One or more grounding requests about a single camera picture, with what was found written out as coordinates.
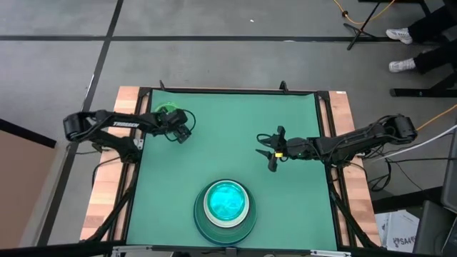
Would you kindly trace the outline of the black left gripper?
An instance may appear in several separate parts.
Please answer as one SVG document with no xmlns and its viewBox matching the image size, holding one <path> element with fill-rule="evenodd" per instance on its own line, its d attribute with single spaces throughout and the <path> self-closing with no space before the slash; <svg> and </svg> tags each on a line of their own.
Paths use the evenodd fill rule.
<svg viewBox="0 0 457 257">
<path fill-rule="evenodd" d="M 186 126 L 188 118 L 183 109 L 174 109 L 169 112 L 162 110 L 159 114 L 159 122 L 162 134 L 178 133 L 185 134 L 189 132 Z"/>
</svg>

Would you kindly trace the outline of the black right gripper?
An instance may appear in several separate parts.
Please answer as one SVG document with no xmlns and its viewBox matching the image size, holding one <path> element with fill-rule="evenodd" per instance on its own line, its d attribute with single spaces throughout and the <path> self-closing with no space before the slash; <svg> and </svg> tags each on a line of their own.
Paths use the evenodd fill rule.
<svg viewBox="0 0 457 257">
<path fill-rule="evenodd" d="M 312 160 L 315 159 L 315 148 L 313 144 L 304 138 L 285 139 L 285 128 L 279 126 L 277 133 L 268 135 L 259 133 L 256 135 L 256 140 L 267 147 L 273 149 L 273 153 L 261 149 L 256 149 L 256 152 L 265 156 L 268 159 L 269 171 L 276 172 L 277 161 L 284 158 L 286 160 Z"/>
</svg>

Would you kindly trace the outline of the white plastic plate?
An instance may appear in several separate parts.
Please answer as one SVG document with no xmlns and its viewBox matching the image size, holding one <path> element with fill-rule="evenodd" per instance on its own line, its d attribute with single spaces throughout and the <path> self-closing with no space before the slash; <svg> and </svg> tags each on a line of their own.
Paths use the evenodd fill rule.
<svg viewBox="0 0 457 257">
<path fill-rule="evenodd" d="M 247 190 L 233 180 L 216 181 L 204 194 L 204 213 L 213 225 L 233 228 L 241 224 L 250 209 Z"/>
</svg>

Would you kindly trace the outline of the green table mat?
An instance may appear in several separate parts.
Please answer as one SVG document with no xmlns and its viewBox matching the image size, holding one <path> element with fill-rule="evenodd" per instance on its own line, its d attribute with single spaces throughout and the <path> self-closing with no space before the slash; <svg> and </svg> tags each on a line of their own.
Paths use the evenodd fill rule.
<svg viewBox="0 0 457 257">
<path fill-rule="evenodd" d="M 153 93 L 154 106 L 166 102 L 191 112 L 192 135 L 184 143 L 146 137 L 128 244 L 209 247 L 194 223 L 194 202 L 209 183 L 229 178 L 253 194 L 257 207 L 242 248 L 336 249 L 323 164 L 289 160 L 270 171 L 256 140 L 279 126 L 286 138 L 317 137 L 312 95 Z"/>
</svg>

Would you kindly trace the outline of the black floor bar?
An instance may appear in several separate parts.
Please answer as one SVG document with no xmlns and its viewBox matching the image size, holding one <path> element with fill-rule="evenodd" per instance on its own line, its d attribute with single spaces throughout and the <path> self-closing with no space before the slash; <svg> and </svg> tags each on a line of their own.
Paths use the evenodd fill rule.
<svg viewBox="0 0 457 257">
<path fill-rule="evenodd" d="M 386 213 L 406 208 L 422 206 L 424 201 L 440 204 L 443 187 L 438 186 L 422 191 L 390 196 L 372 201 L 374 213 Z"/>
</svg>

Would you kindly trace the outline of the black tripod stand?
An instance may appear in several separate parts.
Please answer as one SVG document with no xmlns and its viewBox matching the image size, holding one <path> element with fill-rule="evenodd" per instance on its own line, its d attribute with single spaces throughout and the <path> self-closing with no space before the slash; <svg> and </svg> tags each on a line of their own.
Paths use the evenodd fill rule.
<svg viewBox="0 0 457 257">
<path fill-rule="evenodd" d="M 343 23 L 343 26 L 346 27 L 347 29 L 351 29 L 354 32 L 354 36 L 346 48 L 347 51 L 350 51 L 359 39 L 376 40 L 377 39 L 376 36 L 365 31 L 366 26 L 371 21 L 373 21 L 374 19 L 377 19 L 379 16 L 381 16 L 385 11 L 387 11 L 396 2 L 396 0 L 387 0 L 387 5 L 385 7 L 383 7 L 382 10 L 378 11 L 379 6 L 381 5 L 382 2 L 384 2 L 384 0 L 375 0 L 376 5 L 371 10 L 371 13 L 367 16 L 367 18 L 363 22 L 361 22 L 361 21 L 354 21 L 349 16 L 348 10 L 344 9 L 342 7 L 342 5 L 338 4 L 337 0 L 333 0 L 333 1 L 340 9 L 341 16 L 346 21 L 348 21 L 348 23 Z"/>
</svg>

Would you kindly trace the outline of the white cardboard box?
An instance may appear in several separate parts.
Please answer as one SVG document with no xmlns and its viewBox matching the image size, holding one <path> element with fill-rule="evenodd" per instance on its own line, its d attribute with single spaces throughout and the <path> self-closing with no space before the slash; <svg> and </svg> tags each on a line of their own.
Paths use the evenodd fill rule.
<svg viewBox="0 0 457 257">
<path fill-rule="evenodd" d="M 419 218 L 405 210 L 375 215 L 381 245 L 389 251 L 412 253 Z"/>
</svg>

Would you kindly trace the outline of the black stand base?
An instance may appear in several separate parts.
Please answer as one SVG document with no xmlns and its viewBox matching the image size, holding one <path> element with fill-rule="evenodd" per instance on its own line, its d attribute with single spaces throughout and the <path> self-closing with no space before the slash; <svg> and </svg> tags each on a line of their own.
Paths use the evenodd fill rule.
<svg viewBox="0 0 457 257">
<path fill-rule="evenodd" d="M 457 98 L 457 71 L 428 89 L 390 89 L 392 97 Z"/>
</svg>

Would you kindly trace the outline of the brown board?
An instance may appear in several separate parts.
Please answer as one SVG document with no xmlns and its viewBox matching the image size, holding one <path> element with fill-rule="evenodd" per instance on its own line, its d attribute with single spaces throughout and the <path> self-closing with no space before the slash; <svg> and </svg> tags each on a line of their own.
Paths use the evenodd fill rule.
<svg viewBox="0 0 457 257">
<path fill-rule="evenodd" d="M 56 155 L 56 141 L 0 119 L 0 248 L 16 248 Z"/>
</svg>

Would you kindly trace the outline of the grey equipment case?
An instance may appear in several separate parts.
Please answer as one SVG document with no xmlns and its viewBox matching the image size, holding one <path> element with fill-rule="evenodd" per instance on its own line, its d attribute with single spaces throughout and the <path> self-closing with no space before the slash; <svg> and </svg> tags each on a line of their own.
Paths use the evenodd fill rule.
<svg viewBox="0 0 457 257">
<path fill-rule="evenodd" d="M 457 214 L 457 128 L 453 132 L 451 139 L 451 147 L 443 180 L 441 203 L 445 208 Z"/>
</svg>

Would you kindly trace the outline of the person's leg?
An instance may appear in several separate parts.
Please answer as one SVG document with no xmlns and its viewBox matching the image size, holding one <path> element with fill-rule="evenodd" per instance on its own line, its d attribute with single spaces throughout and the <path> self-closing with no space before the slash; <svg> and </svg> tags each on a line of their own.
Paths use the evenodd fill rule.
<svg viewBox="0 0 457 257">
<path fill-rule="evenodd" d="M 437 49 L 419 54 L 414 59 L 416 70 L 425 74 L 445 64 L 457 66 L 457 39 L 452 40 Z"/>
<path fill-rule="evenodd" d="M 408 27 L 413 42 L 423 43 L 457 26 L 457 0 L 443 0 L 444 5 Z"/>
</svg>

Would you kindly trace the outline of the black metal table frame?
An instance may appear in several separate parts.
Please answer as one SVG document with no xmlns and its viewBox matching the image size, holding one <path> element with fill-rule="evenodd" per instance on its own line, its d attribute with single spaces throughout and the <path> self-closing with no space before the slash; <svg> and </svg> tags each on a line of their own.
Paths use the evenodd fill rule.
<svg viewBox="0 0 457 257">
<path fill-rule="evenodd" d="M 122 86 L 119 88 L 114 109 L 127 114 L 142 114 L 151 108 L 154 87 Z M 304 95 L 304 90 L 280 89 L 221 89 L 221 88 L 176 88 L 168 87 L 168 92 L 195 94 L 269 94 L 269 95 Z M 310 91 L 315 98 L 320 132 L 326 136 L 340 135 L 354 129 L 348 97 L 344 91 Z M 109 211 L 119 202 L 126 190 L 133 166 L 125 166 L 114 152 L 101 155 L 100 172 L 95 176 L 95 188 L 91 192 L 84 224 L 80 237 L 92 236 L 107 218 Z M 381 239 L 376 227 L 374 210 L 366 183 L 361 159 L 356 158 L 353 165 L 332 171 L 336 190 L 343 202 L 358 222 L 361 229 L 375 243 Z"/>
</svg>

